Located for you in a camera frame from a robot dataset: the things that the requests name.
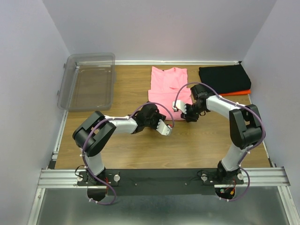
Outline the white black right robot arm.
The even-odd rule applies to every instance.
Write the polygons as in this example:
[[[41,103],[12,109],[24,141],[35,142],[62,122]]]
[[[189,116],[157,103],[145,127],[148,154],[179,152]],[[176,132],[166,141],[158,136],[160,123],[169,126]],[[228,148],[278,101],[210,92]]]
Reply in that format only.
[[[190,90],[195,102],[187,104],[176,97],[172,108],[174,111],[181,111],[181,118],[186,122],[196,122],[201,113],[211,111],[229,120],[232,144],[212,176],[213,180],[225,184],[238,175],[240,164],[246,155],[263,142],[265,127],[256,105],[243,105],[223,98],[204,83],[192,84]]]

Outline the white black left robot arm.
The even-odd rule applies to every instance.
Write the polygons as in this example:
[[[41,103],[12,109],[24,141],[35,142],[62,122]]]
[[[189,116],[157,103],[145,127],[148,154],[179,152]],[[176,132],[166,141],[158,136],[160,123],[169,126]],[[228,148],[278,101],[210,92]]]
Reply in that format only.
[[[113,134],[136,134],[145,128],[169,135],[172,125],[165,123],[157,105],[147,102],[131,115],[112,117],[95,111],[72,134],[76,145],[82,150],[82,158],[88,173],[88,180],[99,185],[104,180],[105,166],[101,151]]]

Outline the pink t shirt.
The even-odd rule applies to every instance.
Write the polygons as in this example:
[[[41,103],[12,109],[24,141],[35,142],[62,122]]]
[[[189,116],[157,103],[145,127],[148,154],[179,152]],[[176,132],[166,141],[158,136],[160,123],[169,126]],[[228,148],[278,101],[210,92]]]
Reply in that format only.
[[[188,71],[186,68],[173,67],[161,70],[152,67],[150,90],[148,90],[148,100],[160,103],[164,107],[158,106],[159,112],[166,116],[167,120],[183,120],[181,112],[175,112],[172,103],[180,92],[178,100],[191,104],[191,91],[188,87],[183,87],[188,82]]]

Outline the clear plastic bin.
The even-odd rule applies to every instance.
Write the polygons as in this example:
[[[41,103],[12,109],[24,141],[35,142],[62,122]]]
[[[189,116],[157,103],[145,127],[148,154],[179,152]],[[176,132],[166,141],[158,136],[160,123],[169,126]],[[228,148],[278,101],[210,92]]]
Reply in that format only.
[[[69,112],[109,110],[115,81],[113,53],[70,55],[64,65],[57,106]]]

